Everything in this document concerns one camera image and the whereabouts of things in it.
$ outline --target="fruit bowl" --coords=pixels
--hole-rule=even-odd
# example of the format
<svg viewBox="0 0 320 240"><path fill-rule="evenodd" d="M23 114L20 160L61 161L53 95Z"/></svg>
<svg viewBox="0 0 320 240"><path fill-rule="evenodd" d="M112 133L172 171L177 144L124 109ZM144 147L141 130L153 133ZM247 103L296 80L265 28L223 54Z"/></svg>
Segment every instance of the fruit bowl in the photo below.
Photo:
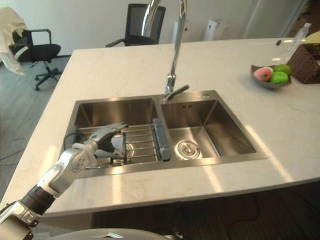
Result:
<svg viewBox="0 0 320 240"><path fill-rule="evenodd" d="M271 65L271 66L268 66L268 67L273 69L275 67L275 65ZM261 66L251 65L250 74L251 74L252 79L257 84L259 84L260 86L262 86L264 88L267 88L267 89L279 89L279 88L283 88L283 87L286 87L286 86L292 84L290 75L288 75L288 81L287 82L283 82L283 83L273 83L273 82L267 82L267 81L260 81L259 79L254 77L254 72L256 70L258 70L259 68L262 68L262 67Z"/></svg>

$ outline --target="office chair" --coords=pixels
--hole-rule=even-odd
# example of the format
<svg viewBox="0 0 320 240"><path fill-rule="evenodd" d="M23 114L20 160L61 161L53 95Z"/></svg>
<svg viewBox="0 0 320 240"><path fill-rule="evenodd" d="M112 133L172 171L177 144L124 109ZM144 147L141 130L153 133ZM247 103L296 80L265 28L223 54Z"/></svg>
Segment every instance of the office chair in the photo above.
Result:
<svg viewBox="0 0 320 240"><path fill-rule="evenodd" d="M126 46L159 44L160 33L166 13L166 8L163 6L159 6L157 8L152 23L150 37L146 37L141 36L141 30L147 6L147 4L139 3L129 4L126 17L125 37L111 42L105 45L105 47L113 47L121 42L123 42Z"/></svg>
<svg viewBox="0 0 320 240"><path fill-rule="evenodd" d="M33 32L48 32L49 44L34 45L32 40ZM47 72L35 76L35 80L37 80L38 83L35 85L34 90L39 91L39 86L49 78L58 81L56 75L61 75L62 72L57 68L51 70L47 63L51 63L51 60L60 52L61 47L51 43L51 31L49 29L24 30L22 32L22 37L14 31L12 33L12 38L14 44L9 45L9 49L18 62L44 62Z"/></svg>

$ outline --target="faucet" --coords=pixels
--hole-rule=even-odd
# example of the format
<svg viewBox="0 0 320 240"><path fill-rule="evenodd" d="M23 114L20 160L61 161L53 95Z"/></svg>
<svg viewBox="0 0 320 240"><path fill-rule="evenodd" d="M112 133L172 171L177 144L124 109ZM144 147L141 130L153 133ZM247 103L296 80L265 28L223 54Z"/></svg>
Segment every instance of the faucet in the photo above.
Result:
<svg viewBox="0 0 320 240"><path fill-rule="evenodd" d="M145 11L143 23L142 23L142 31L141 31L142 36L150 37L152 23L156 15L156 11L160 1L161 0L151 0L151 2L148 4ZM164 102L168 102L172 100L179 93L182 93L185 90L189 89L189 85L184 85L183 87L174 91L175 81L177 77L175 73L176 65L177 65L180 46L181 46L182 34L184 32L185 21L187 17L187 0L178 0L178 3L179 3L179 20L178 20L176 38L174 42L174 51L173 51L171 70L170 70L170 73L168 73L168 75L166 76L166 84L164 88L164 98L163 98Z"/></svg>

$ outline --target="faucet handle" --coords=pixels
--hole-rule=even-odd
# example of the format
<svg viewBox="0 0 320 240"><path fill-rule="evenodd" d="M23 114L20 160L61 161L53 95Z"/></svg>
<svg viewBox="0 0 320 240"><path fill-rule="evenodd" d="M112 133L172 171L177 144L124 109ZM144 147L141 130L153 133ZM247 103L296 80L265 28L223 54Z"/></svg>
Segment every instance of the faucet handle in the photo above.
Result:
<svg viewBox="0 0 320 240"><path fill-rule="evenodd" d="M164 102L168 102L168 101L172 100L175 96L177 96L178 94L184 92L185 90L188 90L189 88L190 88L189 85L184 85L184 86L178 88L177 90L165 95L164 98L163 98L163 101Z"/></svg>

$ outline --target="double sink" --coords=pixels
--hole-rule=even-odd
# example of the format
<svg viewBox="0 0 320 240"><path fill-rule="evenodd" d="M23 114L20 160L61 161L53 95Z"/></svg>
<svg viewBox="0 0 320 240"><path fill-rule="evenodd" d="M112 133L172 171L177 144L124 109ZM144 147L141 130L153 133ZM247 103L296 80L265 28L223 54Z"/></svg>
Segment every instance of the double sink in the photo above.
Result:
<svg viewBox="0 0 320 240"><path fill-rule="evenodd" d="M166 103L163 95L77 101L66 134L79 131L88 137L119 122L130 125L121 135L125 161L103 159L81 178L266 158L214 90L184 92Z"/></svg>

